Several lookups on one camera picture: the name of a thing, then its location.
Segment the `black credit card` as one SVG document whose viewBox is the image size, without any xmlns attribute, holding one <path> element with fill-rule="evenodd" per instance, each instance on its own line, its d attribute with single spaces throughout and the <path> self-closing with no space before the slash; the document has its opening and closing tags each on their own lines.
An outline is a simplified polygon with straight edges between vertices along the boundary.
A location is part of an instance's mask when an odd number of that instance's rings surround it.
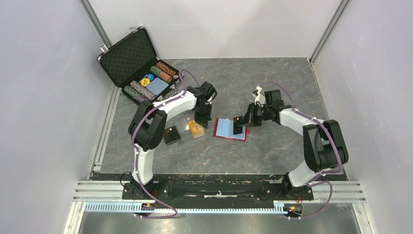
<svg viewBox="0 0 413 234">
<path fill-rule="evenodd" d="M 242 118 L 242 116 L 233 118 L 233 135 L 239 135 L 243 133 L 244 127 L 239 125 L 239 122 L 242 120 Z"/>
</svg>

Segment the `clear plastic card box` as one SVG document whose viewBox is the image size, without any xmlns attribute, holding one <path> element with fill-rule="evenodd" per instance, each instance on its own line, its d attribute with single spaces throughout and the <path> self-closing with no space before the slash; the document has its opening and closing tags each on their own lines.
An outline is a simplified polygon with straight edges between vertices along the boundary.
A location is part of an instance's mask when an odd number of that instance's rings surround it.
<svg viewBox="0 0 413 234">
<path fill-rule="evenodd" d="M 181 135 L 182 139 L 178 142 L 189 141 L 189 140 L 195 139 L 195 138 L 192 137 L 192 134 L 191 134 L 191 132 L 189 130 L 189 127 L 188 127 L 188 121 L 189 120 L 192 120 L 192 119 L 190 119 L 190 118 L 182 119 L 182 120 L 179 120 L 176 123 L 171 125 L 171 126 L 176 126 L 179 133 L 180 133 L 180 135 Z"/>
</svg>

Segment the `red leather card holder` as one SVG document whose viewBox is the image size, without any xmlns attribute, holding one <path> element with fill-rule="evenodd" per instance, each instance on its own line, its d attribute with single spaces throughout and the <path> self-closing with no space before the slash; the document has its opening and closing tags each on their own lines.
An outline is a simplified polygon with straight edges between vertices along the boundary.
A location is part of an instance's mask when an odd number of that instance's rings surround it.
<svg viewBox="0 0 413 234">
<path fill-rule="evenodd" d="M 214 125 L 213 136 L 236 141 L 246 141 L 248 129 L 244 127 L 242 134 L 233 135 L 233 119 L 217 118 Z"/>
</svg>

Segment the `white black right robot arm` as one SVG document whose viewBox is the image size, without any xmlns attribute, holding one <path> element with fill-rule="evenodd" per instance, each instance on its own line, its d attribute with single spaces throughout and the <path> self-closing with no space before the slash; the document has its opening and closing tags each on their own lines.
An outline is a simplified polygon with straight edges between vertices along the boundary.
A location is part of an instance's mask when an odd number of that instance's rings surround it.
<svg viewBox="0 0 413 234">
<path fill-rule="evenodd" d="M 262 91 L 258 86 L 253 95 L 255 100 L 249 104 L 246 114 L 234 119 L 234 129 L 261 126 L 263 121 L 270 120 L 303 138 L 304 161 L 283 177 L 281 192 L 284 197 L 294 199 L 301 187 L 311 185 L 317 178 L 343 173 L 349 156 L 336 120 L 320 120 L 286 105 L 280 90 Z"/>
</svg>

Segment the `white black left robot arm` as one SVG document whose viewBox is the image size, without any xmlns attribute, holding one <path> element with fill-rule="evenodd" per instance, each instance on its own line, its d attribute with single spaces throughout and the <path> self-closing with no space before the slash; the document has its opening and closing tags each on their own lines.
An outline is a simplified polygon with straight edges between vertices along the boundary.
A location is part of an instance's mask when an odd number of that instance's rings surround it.
<svg viewBox="0 0 413 234">
<path fill-rule="evenodd" d="M 167 121 L 185 111 L 193 111 L 195 123 L 206 129 L 212 121 L 212 101 L 216 96 L 214 86 L 205 81 L 199 87 L 189 86 L 164 101 L 144 101 L 138 106 L 128 132 L 135 154 L 132 177 L 137 183 L 134 192 L 140 198 L 152 195 L 153 185 L 149 182 L 153 179 L 154 149 L 162 141 Z"/>
</svg>

